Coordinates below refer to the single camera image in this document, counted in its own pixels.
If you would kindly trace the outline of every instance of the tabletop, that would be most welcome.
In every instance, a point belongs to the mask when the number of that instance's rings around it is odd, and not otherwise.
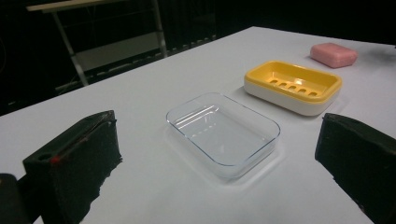
[[[310,48],[326,42],[356,50],[357,61],[332,69],[312,60]],[[245,73],[272,60],[336,74],[343,87],[322,114],[298,115],[244,91]],[[21,178],[24,158],[78,120],[114,110],[122,163],[82,223],[372,223],[314,156],[324,113],[396,137],[395,71],[390,45],[251,27],[0,117],[0,171]],[[187,153],[165,119],[206,92],[281,129],[274,152],[233,182]]]

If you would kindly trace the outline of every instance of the glass dish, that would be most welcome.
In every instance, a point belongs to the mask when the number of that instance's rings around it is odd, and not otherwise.
[[[225,178],[244,175],[274,150],[276,122],[220,93],[206,93],[170,110],[166,120]]]

